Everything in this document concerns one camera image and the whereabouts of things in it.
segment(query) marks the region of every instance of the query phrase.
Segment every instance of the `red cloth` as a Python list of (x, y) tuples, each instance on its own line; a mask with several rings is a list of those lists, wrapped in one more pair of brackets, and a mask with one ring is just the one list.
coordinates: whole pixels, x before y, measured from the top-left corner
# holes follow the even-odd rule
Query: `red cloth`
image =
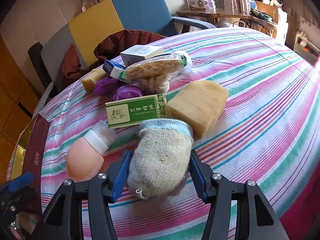
[(138, 31), (138, 30), (123, 30), (108, 36), (94, 50), (94, 55), (98, 61), (90, 67), (96, 68), (104, 63), (106, 59), (112, 60), (120, 55), (120, 52), (134, 46), (146, 45), (154, 41), (159, 41), (166, 38), (157, 33)]
[(63, 85), (64, 87), (67, 87), (94, 68), (101, 66), (106, 59), (112, 60), (113, 58), (118, 57), (120, 52), (134, 45), (146, 45), (164, 38), (166, 37), (156, 33), (138, 30), (122, 30), (109, 35), (93, 52), (98, 60), (85, 70), (81, 69), (76, 46), (71, 44), (62, 65), (62, 72), (65, 75)]
[(320, 162), (280, 221), (290, 240), (303, 240), (320, 214)]

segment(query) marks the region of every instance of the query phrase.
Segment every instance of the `purple wrapped soap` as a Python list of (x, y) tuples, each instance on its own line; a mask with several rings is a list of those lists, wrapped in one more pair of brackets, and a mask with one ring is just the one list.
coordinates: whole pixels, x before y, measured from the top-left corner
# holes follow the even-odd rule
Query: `purple wrapped soap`
[(123, 99), (129, 99), (129, 98), (137, 98), (142, 97), (142, 90), (139, 87), (136, 86), (123, 86), (119, 87), (117, 92), (113, 95), (113, 100), (123, 100)]
[(118, 80), (105, 77), (96, 83), (93, 94), (97, 96), (107, 96), (117, 88), (117, 83)]

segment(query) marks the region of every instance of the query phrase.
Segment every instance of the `blue gripper pad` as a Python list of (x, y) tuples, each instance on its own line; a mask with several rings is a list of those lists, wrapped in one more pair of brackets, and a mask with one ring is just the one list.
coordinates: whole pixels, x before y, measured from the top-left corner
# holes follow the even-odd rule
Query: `blue gripper pad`
[(194, 155), (191, 152), (189, 170), (190, 170), (191, 178), (193, 181), (193, 185), (195, 186), (197, 195), (199, 198), (202, 199), (203, 202), (205, 202), (208, 198), (206, 190), (205, 190), (206, 189), (205, 180), (202, 177), (200, 169), (197, 165), (196, 158), (194, 157)]
[(33, 182), (33, 174), (31, 172), (27, 172), (17, 177), (13, 181), (11, 181), (8, 185), (8, 191), (11, 193), (15, 192), (32, 182)]
[(111, 199), (113, 202), (116, 202), (117, 199), (122, 194), (124, 185), (127, 181), (131, 158), (132, 158), (131, 151), (124, 150), (124, 152), (122, 153), (122, 155), (118, 161), (118, 163), (122, 162), (122, 164), (119, 168), (118, 175), (114, 179), (113, 192), (111, 195)]

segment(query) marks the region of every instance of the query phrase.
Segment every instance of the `gray knitted glove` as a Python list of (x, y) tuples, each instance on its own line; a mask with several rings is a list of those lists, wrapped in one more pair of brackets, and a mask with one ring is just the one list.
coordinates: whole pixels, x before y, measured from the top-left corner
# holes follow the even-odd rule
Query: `gray knitted glove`
[(175, 119), (151, 119), (140, 128), (141, 141), (129, 166), (130, 191), (141, 199), (179, 194), (188, 174), (190, 126)]

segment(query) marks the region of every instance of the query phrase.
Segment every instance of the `wooden floor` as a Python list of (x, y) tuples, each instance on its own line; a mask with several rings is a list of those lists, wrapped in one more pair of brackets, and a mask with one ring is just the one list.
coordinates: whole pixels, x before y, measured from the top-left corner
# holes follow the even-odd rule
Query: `wooden floor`
[(2, 134), (0, 135), (0, 185), (6, 180), (8, 164), (13, 153), (14, 144)]
[(20, 133), (31, 121), (39, 95), (13, 60), (0, 36), (0, 185)]

